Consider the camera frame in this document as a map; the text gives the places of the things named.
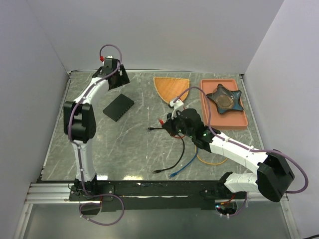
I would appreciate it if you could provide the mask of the black network switch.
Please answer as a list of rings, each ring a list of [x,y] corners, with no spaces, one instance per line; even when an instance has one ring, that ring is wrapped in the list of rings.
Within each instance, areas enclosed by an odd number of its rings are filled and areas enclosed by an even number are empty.
[[[133,105],[133,100],[120,94],[103,109],[103,114],[117,122]]]

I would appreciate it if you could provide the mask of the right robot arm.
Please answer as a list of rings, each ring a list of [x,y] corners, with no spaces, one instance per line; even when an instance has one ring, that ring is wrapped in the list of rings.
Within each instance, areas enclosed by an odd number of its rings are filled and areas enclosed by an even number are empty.
[[[161,126],[172,136],[179,133],[188,136],[197,148],[224,156],[250,170],[250,173],[224,174],[218,186],[222,198],[238,192],[257,192],[272,202],[279,202],[295,178],[279,151],[260,152],[228,137],[205,125],[195,109],[177,111],[174,117],[169,113]]]

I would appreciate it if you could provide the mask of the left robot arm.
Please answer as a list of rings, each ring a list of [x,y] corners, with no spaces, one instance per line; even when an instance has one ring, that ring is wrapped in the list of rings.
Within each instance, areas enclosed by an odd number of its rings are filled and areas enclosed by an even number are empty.
[[[97,128],[94,105],[107,91],[129,82],[122,61],[106,57],[84,91],[63,105],[64,133],[73,147],[76,161],[74,191],[87,200],[94,200],[99,194],[92,159],[92,139]]]

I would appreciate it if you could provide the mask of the orange woven basket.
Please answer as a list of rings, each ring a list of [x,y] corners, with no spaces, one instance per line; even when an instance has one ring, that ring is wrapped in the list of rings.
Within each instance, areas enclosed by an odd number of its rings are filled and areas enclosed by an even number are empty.
[[[190,80],[174,77],[154,77],[154,85],[161,99],[168,104],[190,87]]]

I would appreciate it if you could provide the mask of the blue star-shaped dish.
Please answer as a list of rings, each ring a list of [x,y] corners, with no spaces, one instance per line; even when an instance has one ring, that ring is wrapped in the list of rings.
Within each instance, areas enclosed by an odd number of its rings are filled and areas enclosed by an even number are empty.
[[[217,107],[217,112],[222,115],[226,112],[243,112],[244,108],[240,102],[242,95],[241,90],[231,91],[224,87],[222,84],[218,84],[217,88],[206,96]]]

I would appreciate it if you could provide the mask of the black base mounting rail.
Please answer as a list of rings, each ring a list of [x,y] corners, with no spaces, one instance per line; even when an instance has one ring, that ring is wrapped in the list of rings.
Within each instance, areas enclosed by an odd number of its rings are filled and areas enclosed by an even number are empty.
[[[68,180],[71,202],[97,203],[101,212],[117,210],[215,210],[218,200],[243,200],[245,192],[232,193],[220,180],[98,180],[82,185]]]

